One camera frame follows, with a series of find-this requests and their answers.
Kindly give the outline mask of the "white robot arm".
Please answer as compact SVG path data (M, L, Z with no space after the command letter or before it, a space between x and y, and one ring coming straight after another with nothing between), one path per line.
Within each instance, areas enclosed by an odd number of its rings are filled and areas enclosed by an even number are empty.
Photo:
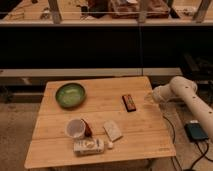
M144 99L160 104L180 98L213 142L213 109L196 94L197 89L194 81L175 76L167 84L155 87Z

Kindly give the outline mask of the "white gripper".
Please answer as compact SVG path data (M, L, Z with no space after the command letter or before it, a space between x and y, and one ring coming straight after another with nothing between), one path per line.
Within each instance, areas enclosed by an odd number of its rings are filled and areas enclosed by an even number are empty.
M144 100L148 103L153 103L153 100L156 103L165 103L168 102L173 93L170 89L170 86L168 84L163 86L155 87L152 91L152 93L148 93L145 95Z

